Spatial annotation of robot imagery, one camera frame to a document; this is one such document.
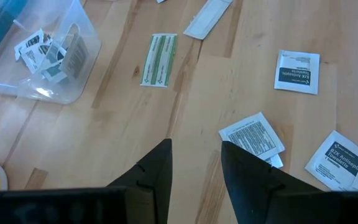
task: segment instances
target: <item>black label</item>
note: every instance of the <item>black label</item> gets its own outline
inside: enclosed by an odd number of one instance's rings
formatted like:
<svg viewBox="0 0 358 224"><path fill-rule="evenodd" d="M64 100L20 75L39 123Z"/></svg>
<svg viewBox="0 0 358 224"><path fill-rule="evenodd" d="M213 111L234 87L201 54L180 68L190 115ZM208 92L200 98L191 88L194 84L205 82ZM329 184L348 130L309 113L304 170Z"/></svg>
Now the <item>black label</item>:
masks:
<svg viewBox="0 0 358 224"><path fill-rule="evenodd" d="M36 35L31 40L27 41L25 46L30 47L30 46L33 46L34 44L38 44L39 42L40 42L40 37Z"/></svg>
<svg viewBox="0 0 358 224"><path fill-rule="evenodd" d="M326 152L326 156L356 176L358 172L358 156L343 145L334 142Z"/></svg>
<svg viewBox="0 0 358 224"><path fill-rule="evenodd" d="M280 68L280 72L278 73L278 80L280 82L289 82L310 86L310 71L292 68Z"/></svg>

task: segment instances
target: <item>clear plastic bin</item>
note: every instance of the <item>clear plastic bin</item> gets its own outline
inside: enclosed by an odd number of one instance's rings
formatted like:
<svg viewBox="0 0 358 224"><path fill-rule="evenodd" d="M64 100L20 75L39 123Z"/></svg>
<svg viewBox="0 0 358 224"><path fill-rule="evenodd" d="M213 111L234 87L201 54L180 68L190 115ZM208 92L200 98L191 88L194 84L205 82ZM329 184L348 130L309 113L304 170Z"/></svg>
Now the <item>clear plastic bin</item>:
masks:
<svg viewBox="0 0 358 224"><path fill-rule="evenodd" d="M16 60L15 47L40 29L40 44L47 40L49 47L30 71L22 57ZM100 48L79 0L0 0L2 94L71 103L80 97Z"/></svg>

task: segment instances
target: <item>black plastic part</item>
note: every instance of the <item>black plastic part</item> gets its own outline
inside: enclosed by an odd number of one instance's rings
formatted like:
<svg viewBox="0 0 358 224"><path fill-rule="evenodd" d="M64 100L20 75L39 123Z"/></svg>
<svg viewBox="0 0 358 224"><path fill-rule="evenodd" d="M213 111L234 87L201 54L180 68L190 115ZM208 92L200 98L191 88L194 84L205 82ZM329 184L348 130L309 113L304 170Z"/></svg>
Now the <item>black plastic part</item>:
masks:
<svg viewBox="0 0 358 224"><path fill-rule="evenodd" d="M358 222L358 192L322 192L227 141L221 158L239 223Z"/></svg>
<svg viewBox="0 0 358 224"><path fill-rule="evenodd" d="M172 140L164 139L108 187L123 184L153 190L157 223L166 223L172 188Z"/></svg>

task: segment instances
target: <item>light wood surface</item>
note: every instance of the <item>light wood surface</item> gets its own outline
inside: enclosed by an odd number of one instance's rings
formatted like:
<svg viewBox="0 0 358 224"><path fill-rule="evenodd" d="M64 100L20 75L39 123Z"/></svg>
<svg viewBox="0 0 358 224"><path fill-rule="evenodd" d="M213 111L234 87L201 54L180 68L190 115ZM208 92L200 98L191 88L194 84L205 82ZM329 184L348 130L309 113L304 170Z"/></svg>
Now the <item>light wood surface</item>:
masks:
<svg viewBox="0 0 358 224"><path fill-rule="evenodd" d="M81 98L0 96L0 165L9 187L100 187L173 139L169 223L236 223L218 130L262 111L304 166L334 129L358 145L358 1L234 0L204 40L183 31L206 0L87 0L102 49ZM153 33L178 34L167 89L139 86ZM280 49L321 55L318 96L273 89Z"/></svg>

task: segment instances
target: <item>wood grain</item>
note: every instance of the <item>wood grain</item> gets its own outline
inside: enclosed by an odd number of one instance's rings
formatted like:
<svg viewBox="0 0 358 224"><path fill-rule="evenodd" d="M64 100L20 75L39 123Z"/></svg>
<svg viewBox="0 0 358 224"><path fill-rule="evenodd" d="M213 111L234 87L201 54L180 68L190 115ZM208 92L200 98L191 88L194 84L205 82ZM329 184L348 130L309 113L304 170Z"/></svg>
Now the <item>wood grain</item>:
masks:
<svg viewBox="0 0 358 224"><path fill-rule="evenodd" d="M219 211L226 193L219 151L212 153L206 171L196 224L215 224L218 222Z"/></svg>
<svg viewBox="0 0 358 224"><path fill-rule="evenodd" d="M47 171L34 168L30 175L29 181L26 183L24 189L40 190L42 188L42 184L44 184L44 181L47 178L47 175Z"/></svg>
<svg viewBox="0 0 358 224"><path fill-rule="evenodd" d="M334 129L358 145L358 1L234 0L204 41L183 35L205 2L83 1L103 46L82 96L63 106L0 95L10 189L104 186L170 137L169 223L236 223L218 131L262 111L286 147L283 170L327 190L304 167ZM169 86L139 86L162 32L178 34ZM317 96L273 89L281 49L321 55Z"/></svg>

